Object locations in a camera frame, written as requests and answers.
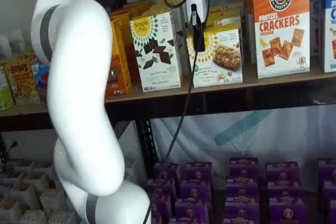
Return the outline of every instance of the shelf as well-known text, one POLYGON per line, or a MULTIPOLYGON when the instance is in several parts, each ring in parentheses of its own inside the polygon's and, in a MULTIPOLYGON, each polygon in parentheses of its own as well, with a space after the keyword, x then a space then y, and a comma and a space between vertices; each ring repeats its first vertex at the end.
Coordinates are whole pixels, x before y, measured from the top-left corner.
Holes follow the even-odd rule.
MULTIPOLYGON (((323 73, 317 59, 311 71, 267 79, 257 78, 256 66, 243 67, 243 83, 197 88, 187 115, 252 111, 336 103, 336 73, 323 73)), ((135 85, 130 94, 106 101, 112 122, 179 116, 189 79, 179 89, 143 93, 135 85)), ((47 107, 15 106, 0 112, 0 131, 50 129, 47 107)))

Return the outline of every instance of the teal stripe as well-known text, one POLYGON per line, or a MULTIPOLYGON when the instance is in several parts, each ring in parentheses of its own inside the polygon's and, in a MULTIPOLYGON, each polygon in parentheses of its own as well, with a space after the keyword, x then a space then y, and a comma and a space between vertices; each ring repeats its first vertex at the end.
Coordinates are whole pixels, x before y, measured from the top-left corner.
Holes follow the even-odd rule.
POLYGON ((262 120, 268 117, 271 112, 272 110, 252 112, 250 115, 235 123, 230 128, 215 136, 215 143, 217 144, 217 146, 220 146, 232 141, 236 137, 248 131, 250 128, 259 124, 262 120))

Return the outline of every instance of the power cord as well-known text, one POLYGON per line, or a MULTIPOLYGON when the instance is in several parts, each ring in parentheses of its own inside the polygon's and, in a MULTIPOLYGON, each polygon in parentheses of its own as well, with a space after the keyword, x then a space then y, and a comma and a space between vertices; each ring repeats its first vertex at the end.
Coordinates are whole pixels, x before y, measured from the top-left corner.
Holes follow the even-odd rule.
MULTIPOLYGON (((170 3, 168 3, 167 0, 164 0, 164 2, 166 3, 166 5, 171 8, 171 9, 176 9, 176 8, 180 8, 187 0, 183 0, 182 2, 180 2, 179 4, 177 5, 171 5, 170 3)), ((204 21, 204 24, 207 23, 208 21, 208 17, 209 17, 209 11, 210 11, 210 0, 208 0, 208 3, 207 3, 207 11, 206 11, 206 17, 205 17, 205 21, 204 21)), ((194 59, 194 63, 193 63, 193 70, 192 70, 192 75, 191 75, 191 79, 190 79, 190 83, 189 83, 189 89, 188 89, 188 93, 187 93, 187 98, 186 98, 186 101, 185 101, 185 104, 184 104, 184 108, 183 108, 183 112, 182 112, 182 116, 181 116, 181 119, 178 123, 178 126, 177 126, 177 129, 176 129, 176 132, 174 134, 174 137, 173 137, 173 141, 172 143, 170 144, 169 146, 169 149, 167 151, 167 154, 163 160, 163 162, 161 163, 161 170, 160 170, 160 173, 159 173, 159 176, 158 178, 161 177, 164 169, 165 169, 165 165, 167 164, 167 160, 170 156, 170 153, 172 152, 172 149, 176 143, 176 140, 177 140, 177 136, 179 135, 179 132, 181 130, 181 127, 182 127, 182 123, 183 123, 183 120, 185 118, 185 115, 187 113, 187 109, 188 109, 188 105, 189 105, 189 102, 190 102, 190 98, 191 98, 191 89, 193 87, 193 79, 194 79, 194 75, 195 75, 195 68, 196 68, 196 62, 197 62, 197 55, 198 55, 198 51, 199 51, 199 44, 197 45, 197 47, 195 48, 195 59, 194 59)), ((147 209, 147 213, 146 213, 146 216, 145 216, 145 219, 143 221, 143 224, 146 224, 147 221, 148 221, 148 217, 149 217, 149 214, 151 212, 151 203, 149 204, 148 206, 148 209, 147 209)))

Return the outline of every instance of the white wall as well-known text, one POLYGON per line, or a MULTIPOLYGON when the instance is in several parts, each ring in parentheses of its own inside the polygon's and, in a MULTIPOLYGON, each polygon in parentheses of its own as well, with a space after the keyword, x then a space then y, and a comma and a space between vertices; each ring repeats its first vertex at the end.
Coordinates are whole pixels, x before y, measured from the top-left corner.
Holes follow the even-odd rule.
POLYGON ((36 0, 0 0, 0 34, 20 27, 30 47, 30 23, 36 0))

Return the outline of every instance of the white fabric backdrop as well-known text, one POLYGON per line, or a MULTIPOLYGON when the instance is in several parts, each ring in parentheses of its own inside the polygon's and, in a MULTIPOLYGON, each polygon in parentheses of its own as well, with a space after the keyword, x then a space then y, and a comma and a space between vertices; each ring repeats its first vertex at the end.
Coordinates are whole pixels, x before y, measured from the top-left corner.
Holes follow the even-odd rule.
MULTIPOLYGON (((223 189, 223 177, 233 156, 256 156, 265 174, 266 162, 298 161, 301 180, 316 189, 316 158, 335 157, 336 105, 309 108, 239 112, 185 118, 170 161, 183 164, 211 161, 215 187, 223 189)), ((164 156, 179 118, 151 121, 159 155, 164 156)))

